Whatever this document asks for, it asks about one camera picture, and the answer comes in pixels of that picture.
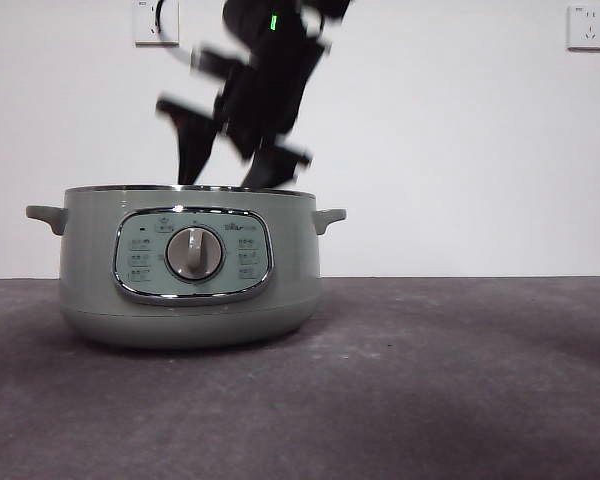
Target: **pot handle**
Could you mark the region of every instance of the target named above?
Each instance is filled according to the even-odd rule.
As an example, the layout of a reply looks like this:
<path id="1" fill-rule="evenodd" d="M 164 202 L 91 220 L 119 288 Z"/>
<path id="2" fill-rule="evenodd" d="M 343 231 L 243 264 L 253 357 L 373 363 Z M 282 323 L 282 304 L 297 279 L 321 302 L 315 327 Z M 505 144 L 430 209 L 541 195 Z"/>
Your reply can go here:
<path id="1" fill-rule="evenodd" d="M 69 210 L 66 208 L 29 205 L 27 207 L 27 217 L 48 223 L 53 233 L 62 235 L 69 218 Z"/>
<path id="2" fill-rule="evenodd" d="M 318 210 L 313 212 L 313 225 L 316 227 L 316 233 L 323 235 L 329 225 L 345 218 L 347 218 L 347 211 L 340 208 L 336 210 Z"/>

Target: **pot rim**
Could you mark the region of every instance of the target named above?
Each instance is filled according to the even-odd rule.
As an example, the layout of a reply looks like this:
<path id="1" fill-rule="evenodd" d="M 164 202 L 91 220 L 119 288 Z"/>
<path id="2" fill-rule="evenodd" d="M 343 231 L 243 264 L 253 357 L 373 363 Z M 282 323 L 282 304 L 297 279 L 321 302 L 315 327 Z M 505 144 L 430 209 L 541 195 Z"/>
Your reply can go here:
<path id="1" fill-rule="evenodd" d="M 197 191 L 197 192 L 237 192 L 237 193 L 267 193 L 271 195 L 290 195 L 315 199 L 315 195 L 292 190 L 274 190 L 269 188 L 243 188 L 223 187 L 215 185 L 97 185 L 88 187 L 75 187 L 65 190 L 65 193 L 78 192 L 108 192 L 108 191 L 154 191 L 167 190 L 172 192 Z"/>

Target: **white knob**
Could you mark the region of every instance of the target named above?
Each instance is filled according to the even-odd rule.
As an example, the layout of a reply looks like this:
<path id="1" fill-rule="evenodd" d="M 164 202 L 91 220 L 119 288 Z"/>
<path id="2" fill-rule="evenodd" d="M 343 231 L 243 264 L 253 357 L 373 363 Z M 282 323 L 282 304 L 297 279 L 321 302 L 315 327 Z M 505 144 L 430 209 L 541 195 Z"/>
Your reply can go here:
<path id="1" fill-rule="evenodd" d="M 167 261 L 180 277 L 202 280 L 220 266 L 222 246 L 218 237 L 205 228 L 185 228 L 169 241 Z"/>

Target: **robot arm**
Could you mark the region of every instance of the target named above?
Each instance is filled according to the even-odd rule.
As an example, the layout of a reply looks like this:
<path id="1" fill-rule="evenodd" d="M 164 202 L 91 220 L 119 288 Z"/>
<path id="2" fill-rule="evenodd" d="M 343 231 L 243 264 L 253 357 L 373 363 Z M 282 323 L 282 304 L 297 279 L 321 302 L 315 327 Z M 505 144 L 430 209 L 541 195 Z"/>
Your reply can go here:
<path id="1" fill-rule="evenodd" d="M 310 158 L 280 145 L 293 127 L 305 86 L 325 47 L 307 34 L 301 4 L 339 20 L 350 0 L 227 0 L 223 20 L 251 52 L 249 64 L 202 50 L 198 68 L 220 80 L 212 118 L 161 98 L 178 133 L 179 182 L 193 184 L 206 164 L 216 134 L 229 137 L 244 160 L 253 157 L 242 186 L 274 188 L 294 178 Z"/>

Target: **white wall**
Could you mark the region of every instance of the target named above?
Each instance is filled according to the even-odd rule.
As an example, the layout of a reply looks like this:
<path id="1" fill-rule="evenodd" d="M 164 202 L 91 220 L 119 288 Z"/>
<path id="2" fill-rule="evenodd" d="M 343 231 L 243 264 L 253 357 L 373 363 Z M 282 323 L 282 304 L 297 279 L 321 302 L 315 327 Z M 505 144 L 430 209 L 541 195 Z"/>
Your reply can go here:
<path id="1" fill-rule="evenodd" d="M 220 0 L 181 0 L 183 46 L 237 48 Z M 176 179 L 160 92 L 218 84 L 132 42 L 130 0 L 0 0 L 0 277 L 55 277 L 25 219 L 80 185 Z M 343 276 L 600 275 L 600 53 L 565 50 L 562 0 L 358 0 L 307 89 L 294 189 L 349 219 L 321 240 Z M 201 180 L 238 184 L 226 144 Z"/>

